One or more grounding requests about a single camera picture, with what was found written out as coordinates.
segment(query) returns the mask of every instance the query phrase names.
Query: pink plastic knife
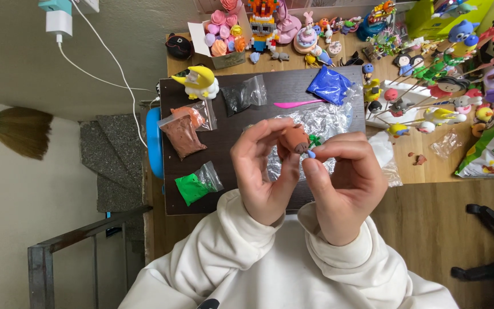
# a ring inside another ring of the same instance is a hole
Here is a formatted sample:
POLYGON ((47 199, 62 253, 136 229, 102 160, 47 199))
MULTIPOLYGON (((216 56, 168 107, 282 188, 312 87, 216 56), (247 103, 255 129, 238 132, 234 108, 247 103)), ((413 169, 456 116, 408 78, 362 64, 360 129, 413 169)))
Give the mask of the pink plastic knife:
POLYGON ((312 101, 304 101, 304 102, 283 102, 283 103, 274 103, 275 106, 280 107, 280 108, 293 108, 293 107, 298 107, 302 106, 305 104, 310 104, 310 103, 317 103, 317 102, 327 102, 323 99, 318 99, 318 100, 312 100, 312 101))

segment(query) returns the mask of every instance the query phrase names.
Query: brown clay capybara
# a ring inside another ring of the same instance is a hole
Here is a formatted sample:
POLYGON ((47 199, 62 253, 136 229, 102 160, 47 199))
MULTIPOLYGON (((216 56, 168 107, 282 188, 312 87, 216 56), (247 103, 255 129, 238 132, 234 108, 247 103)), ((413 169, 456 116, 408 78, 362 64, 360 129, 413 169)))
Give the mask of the brown clay capybara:
POLYGON ((287 158, 290 152, 302 154, 308 150, 310 137, 301 124, 295 124, 295 126, 282 131, 277 146, 279 160, 283 162, 283 159, 287 158))

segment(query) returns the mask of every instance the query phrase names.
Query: staircase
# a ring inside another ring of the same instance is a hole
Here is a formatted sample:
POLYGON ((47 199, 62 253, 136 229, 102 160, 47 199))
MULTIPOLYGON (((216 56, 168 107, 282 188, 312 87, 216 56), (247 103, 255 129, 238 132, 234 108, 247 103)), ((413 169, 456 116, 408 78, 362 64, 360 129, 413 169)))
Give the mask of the staircase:
MULTIPOLYGON (((97 173, 97 210, 120 213, 141 207, 143 149, 133 114, 97 116, 80 125, 81 162, 97 173)), ((144 254, 142 217, 127 221, 125 229, 132 251, 144 254)))

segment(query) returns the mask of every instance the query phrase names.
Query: hand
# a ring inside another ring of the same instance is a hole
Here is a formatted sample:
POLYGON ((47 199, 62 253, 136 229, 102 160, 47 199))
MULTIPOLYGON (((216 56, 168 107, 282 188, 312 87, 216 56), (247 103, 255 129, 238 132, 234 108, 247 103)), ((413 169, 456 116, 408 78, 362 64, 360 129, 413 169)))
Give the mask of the hand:
POLYGON ((313 151, 317 159, 304 159, 302 167, 316 201, 319 226, 327 242, 344 246, 360 233, 388 182, 361 132, 336 135, 313 151), (336 159, 330 177, 321 163, 328 158, 336 159))
POLYGON ((298 182, 299 154, 290 154, 282 162, 279 178, 268 178, 268 155, 283 129, 293 126, 291 118, 263 120, 247 129, 230 150, 239 192, 251 217, 272 225, 285 212, 298 182))

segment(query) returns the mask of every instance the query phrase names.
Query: white cable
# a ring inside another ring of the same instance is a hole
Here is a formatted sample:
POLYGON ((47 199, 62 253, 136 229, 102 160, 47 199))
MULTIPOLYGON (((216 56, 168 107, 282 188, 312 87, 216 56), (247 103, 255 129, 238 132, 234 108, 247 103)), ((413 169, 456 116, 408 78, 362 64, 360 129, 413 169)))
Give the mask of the white cable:
MULTIPOLYGON (((72 60, 70 60, 70 59, 68 59, 68 57, 66 57, 66 55, 64 54, 64 51, 62 50, 62 47, 61 47, 61 44, 60 44, 60 43, 61 43, 61 42, 58 42, 58 48, 60 48, 60 53, 64 56, 64 58, 65 58, 66 60, 68 60, 68 62, 69 62, 69 63, 71 63, 71 65, 72 65, 72 66, 74 66, 74 67, 78 68, 78 69, 79 69, 79 71, 81 71, 81 72, 83 72, 83 73, 85 73, 85 74, 89 75, 90 77, 92 77, 92 78, 94 78, 94 79, 98 79, 99 81, 103 81, 103 82, 105 82, 106 84, 110 84, 110 85, 112 85, 112 86, 116 86, 116 87, 120 87, 120 88, 125 88, 125 89, 128 89, 127 87, 120 86, 120 85, 116 85, 116 84, 112 84, 112 83, 111 83, 111 82, 109 82, 109 81, 105 81, 105 80, 103 80, 103 79, 100 79, 100 78, 98 78, 98 77, 94 76, 93 74, 86 72, 86 71, 85 71, 85 70, 83 70, 82 68, 78 67, 78 66, 77 66, 77 64, 73 63, 73 62, 72 62, 72 60)), ((133 89, 133 90, 145 90, 145 91, 149 91, 149 92, 151 92, 152 94, 157 94, 157 92, 155 92, 155 91, 148 90, 148 89, 143 89, 143 88, 131 88, 131 89, 133 89)))
POLYGON ((91 25, 91 23, 89 22, 89 20, 85 17, 85 15, 83 15, 83 13, 79 10, 79 8, 77 7, 77 4, 75 3, 75 1, 72 1, 72 4, 73 6, 77 9, 77 11, 79 12, 79 14, 81 15, 81 17, 83 17, 83 19, 85 19, 85 21, 87 22, 87 24, 89 24, 89 26, 91 27, 91 29, 93 29, 94 31, 94 34, 97 35, 98 39, 100 40, 100 43, 102 43, 102 45, 104 46, 104 48, 106 48, 106 50, 110 53, 110 55, 112 56, 112 58, 114 59, 115 63, 117 63, 117 66, 119 67, 119 70, 121 71, 121 76, 123 77, 123 81, 125 82, 125 86, 127 86, 127 89, 129 89, 129 92, 131 93, 131 96, 133 97, 133 118, 134 118, 134 122, 137 123, 137 128, 138 128, 138 137, 141 139, 141 142, 142 144, 144 144, 144 146, 146 146, 146 148, 148 147, 147 144, 144 142, 144 140, 142 140, 142 134, 141 134, 141 126, 140 124, 138 123, 138 119, 137 119, 137 116, 136 116, 136 113, 134 111, 134 108, 135 108, 135 105, 136 105, 136 99, 134 98, 134 94, 133 94, 133 91, 131 90, 131 88, 129 87, 129 84, 127 83, 127 80, 125 79, 125 73, 123 73, 123 69, 121 68, 121 65, 119 64, 119 61, 115 58, 115 56, 113 55, 113 53, 111 52, 110 48, 108 48, 106 46, 106 44, 104 44, 104 41, 102 41, 102 38, 100 37, 100 35, 98 35, 98 32, 94 29, 93 25, 91 25))

